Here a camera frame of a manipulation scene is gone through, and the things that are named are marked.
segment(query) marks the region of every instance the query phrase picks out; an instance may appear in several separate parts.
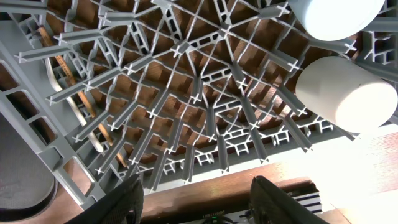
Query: white cup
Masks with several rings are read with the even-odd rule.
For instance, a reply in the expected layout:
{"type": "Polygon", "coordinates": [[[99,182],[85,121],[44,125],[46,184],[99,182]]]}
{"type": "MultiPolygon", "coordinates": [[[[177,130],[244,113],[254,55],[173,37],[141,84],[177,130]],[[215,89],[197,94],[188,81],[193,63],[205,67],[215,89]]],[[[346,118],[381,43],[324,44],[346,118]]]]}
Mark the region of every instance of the white cup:
{"type": "Polygon", "coordinates": [[[384,0],[288,0],[305,30],[319,40],[341,40],[365,28],[384,0]]]}
{"type": "Polygon", "coordinates": [[[309,110],[352,133],[382,125],[398,104],[388,82],[340,57],[324,57],[305,68],[296,95],[309,110]]]}

